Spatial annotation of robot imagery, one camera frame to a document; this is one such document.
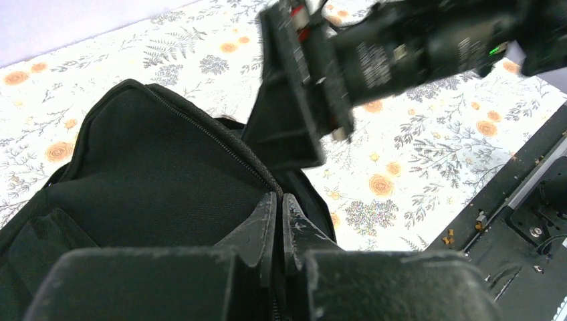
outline cable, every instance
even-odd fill
[[[559,234],[559,235],[555,235],[552,236],[550,238],[548,238],[547,240],[545,240],[540,246],[538,246],[536,248],[536,251],[538,252],[538,254],[543,255],[543,250],[550,245],[553,241],[555,241],[556,239],[564,239],[567,238],[567,234]]]

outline floral pattern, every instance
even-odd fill
[[[203,0],[0,70],[0,227],[73,154],[115,84],[159,83],[212,116],[246,122],[260,85],[257,13],[275,0]],[[335,25],[375,0],[329,1]],[[355,108],[352,143],[322,139],[305,170],[345,249],[427,247],[567,96],[503,60]]]

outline green light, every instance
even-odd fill
[[[496,47],[496,48],[492,49],[492,50],[490,51],[489,56],[494,56],[495,54],[498,53],[498,50],[500,50],[500,47]]]

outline white wall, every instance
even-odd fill
[[[197,1],[0,0],[0,68]]]

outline black fabric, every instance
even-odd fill
[[[112,88],[86,116],[71,162],[0,230],[1,319],[22,318],[67,251],[214,245],[266,192],[281,197],[230,125],[159,85]],[[335,239],[328,209],[300,174],[285,175],[286,190]]]

